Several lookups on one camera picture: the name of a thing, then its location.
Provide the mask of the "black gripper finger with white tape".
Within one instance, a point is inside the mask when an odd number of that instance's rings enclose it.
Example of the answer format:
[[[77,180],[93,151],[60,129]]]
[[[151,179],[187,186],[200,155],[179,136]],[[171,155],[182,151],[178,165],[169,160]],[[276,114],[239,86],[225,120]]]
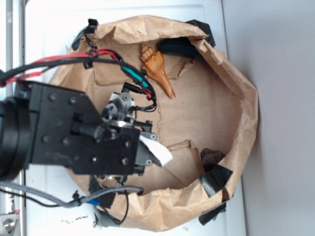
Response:
[[[172,160],[171,152],[157,141],[157,134],[140,131],[136,145],[134,173],[143,175],[146,166],[157,165],[164,167]]]

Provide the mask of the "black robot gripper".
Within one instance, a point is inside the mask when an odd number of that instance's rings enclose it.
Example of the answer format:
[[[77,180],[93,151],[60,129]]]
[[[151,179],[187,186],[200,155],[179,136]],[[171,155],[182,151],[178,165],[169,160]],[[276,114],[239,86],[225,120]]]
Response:
[[[36,82],[18,82],[17,156],[23,166],[61,165],[78,175],[140,174],[136,163],[140,131],[128,92],[112,93],[100,113],[82,92]]]

